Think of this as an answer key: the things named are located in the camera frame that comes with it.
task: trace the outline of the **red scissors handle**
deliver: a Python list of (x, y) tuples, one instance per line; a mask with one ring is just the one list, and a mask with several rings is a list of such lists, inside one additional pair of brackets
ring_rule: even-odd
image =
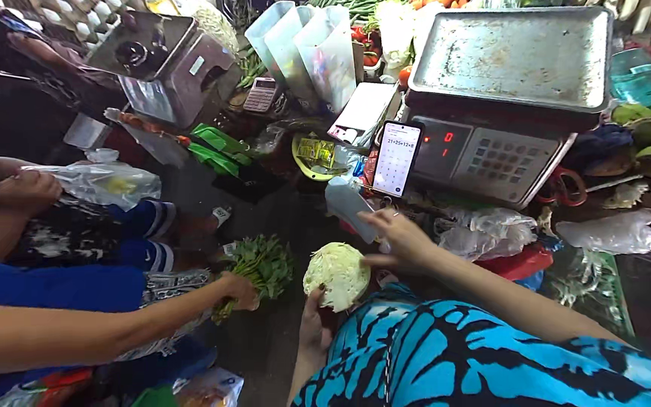
[[(565, 183), (566, 178), (573, 181), (574, 185), (576, 185), (576, 190), (570, 190), (567, 187)], [(547, 184), (544, 188), (550, 189), (550, 195), (543, 196), (538, 194), (535, 197), (537, 201), (549, 204), (559, 200), (560, 204), (566, 205), (567, 207), (577, 207), (587, 200), (587, 187), (584, 184), (584, 180), (572, 170), (567, 170), (557, 165), (549, 176)]]

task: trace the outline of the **blue and black dress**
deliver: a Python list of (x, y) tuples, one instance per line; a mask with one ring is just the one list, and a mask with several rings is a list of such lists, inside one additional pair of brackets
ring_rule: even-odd
[(549, 343), (391, 283), (346, 320), (293, 405), (651, 406), (651, 358), (611, 340)]

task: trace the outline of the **stainless steel scale tray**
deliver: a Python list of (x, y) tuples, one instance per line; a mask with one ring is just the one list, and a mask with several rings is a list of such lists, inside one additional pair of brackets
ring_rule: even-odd
[(603, 7), (436, 15), (409, 87), (532, 106), (607, 106), (612, 14)]

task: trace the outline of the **blue shirt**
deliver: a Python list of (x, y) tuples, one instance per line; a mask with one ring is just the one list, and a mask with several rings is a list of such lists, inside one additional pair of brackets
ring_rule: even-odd
[[(132, 266), (20, 269), (0, 264), (0, 306), (128, 312), (139, 308), (144, 290), (145, 275)], [(62, 369), (2, 374), (0, 397), (16, 384)]]

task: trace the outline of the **digital weighing scale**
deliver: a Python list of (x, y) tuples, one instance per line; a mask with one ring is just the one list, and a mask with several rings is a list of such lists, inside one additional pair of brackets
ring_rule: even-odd
[(527, 206), (599, 124), (611, 23), (600, 7), (437, 14), (406, 94), (402, 121), (424, 129), (409, 185)]

